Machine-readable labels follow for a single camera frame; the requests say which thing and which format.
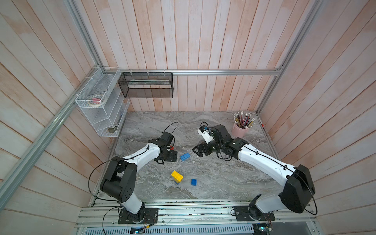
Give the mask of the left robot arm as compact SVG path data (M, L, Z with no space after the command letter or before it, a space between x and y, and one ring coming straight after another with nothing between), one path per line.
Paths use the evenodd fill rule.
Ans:
M150 161L161 165L176 162L177 151L172 149L174 144L173 135L163 132L137 152L125 157L114 157L104 174L100 190L118 201L129 213L140 213L144 203L134 193L137 173Z

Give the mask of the yellow long lego brick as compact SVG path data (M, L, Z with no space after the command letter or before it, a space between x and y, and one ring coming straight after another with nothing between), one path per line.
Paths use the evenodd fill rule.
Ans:
M178 173L177 171L173 171L172 174L171 174L171 177L173 178L173 180L177 183L177 184L180 184L183 180L183 176Z

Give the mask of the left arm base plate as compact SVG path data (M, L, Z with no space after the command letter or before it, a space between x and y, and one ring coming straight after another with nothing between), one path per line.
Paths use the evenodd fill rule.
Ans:
M155 224L158 222L158 215L158 208L141 208L137 214L122 209L120 211L118 224Z

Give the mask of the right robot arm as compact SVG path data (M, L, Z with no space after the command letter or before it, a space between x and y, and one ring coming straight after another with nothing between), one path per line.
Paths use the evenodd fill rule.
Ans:
M250 202L246 212L251 220L261 220L265 215L281 209L303 213L308 203L314 199L315 187L307 167L284 163L242 138L234 139L221 124L209 127L203 122L198 134L204 139L193 148L193 152L199 157L216 153L217 157L224 161L236 159L248 163L283 187L282 191L275 194L259 194Z

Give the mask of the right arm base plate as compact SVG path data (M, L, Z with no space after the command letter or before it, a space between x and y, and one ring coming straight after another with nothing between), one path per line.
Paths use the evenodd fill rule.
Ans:
M275 216L271 213L261 213L257 208L251 206L234 206L233 214L237 221L274 221Z

